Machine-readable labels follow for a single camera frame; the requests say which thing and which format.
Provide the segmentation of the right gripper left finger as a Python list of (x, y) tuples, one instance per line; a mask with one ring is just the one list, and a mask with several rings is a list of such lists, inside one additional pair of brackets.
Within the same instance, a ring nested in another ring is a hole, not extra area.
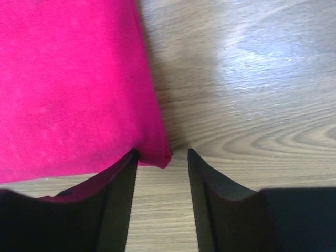
[(138, 153), (56, 196), (1, 190), (1, 251), (124, 251)]

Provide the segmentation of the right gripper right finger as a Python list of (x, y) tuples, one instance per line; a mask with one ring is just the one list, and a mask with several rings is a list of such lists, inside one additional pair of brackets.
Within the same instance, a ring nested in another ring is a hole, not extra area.
[(335, 188), (253, 191), (189, 149), (200, 251), (335, 251)]

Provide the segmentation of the red t shirt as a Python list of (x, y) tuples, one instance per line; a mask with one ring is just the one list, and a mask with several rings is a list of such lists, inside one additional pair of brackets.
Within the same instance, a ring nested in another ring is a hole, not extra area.
[(1, 182), (171, 152), (135, 1), (1, 1)]

